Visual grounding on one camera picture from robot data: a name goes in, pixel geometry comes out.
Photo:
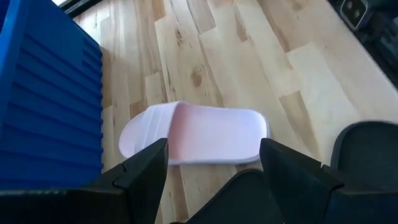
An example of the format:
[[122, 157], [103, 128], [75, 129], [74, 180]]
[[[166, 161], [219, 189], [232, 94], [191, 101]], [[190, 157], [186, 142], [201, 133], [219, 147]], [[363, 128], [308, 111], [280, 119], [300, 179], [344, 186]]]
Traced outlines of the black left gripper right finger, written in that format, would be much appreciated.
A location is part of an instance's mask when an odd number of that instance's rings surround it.
[[398, 191], [382, 190], [273, 139], [260, 158], [285, 224], [398, 224]]

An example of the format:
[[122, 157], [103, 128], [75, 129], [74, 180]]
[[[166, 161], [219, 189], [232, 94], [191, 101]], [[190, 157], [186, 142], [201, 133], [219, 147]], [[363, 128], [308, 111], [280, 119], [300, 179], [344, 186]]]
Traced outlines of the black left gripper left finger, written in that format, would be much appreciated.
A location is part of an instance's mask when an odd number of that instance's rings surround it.
[[80, 188], [0, 190], [0, 224], [154, 224], [168, 156], [160, 138]]

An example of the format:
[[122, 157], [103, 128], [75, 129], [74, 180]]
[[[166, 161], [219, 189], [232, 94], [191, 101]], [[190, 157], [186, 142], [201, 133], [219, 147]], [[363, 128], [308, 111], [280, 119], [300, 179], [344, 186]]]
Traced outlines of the blue plastic bin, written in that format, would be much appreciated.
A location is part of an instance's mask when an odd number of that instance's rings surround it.
[[0, 190], [98, 178], [102, 52], [52, 0], [0, 0]]

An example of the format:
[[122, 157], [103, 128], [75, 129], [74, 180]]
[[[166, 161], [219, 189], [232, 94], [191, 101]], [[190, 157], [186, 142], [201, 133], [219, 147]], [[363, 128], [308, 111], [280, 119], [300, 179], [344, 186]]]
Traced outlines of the pink slide sandal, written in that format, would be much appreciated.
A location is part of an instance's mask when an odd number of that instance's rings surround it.
[[169, 142], [169, 164], [247, 164], [259, 160], [260, 143], [271, 136], [257, 111], [174, 101], [152, 105], [135, 116], [119, 138], [125, 158], [160, 138]]

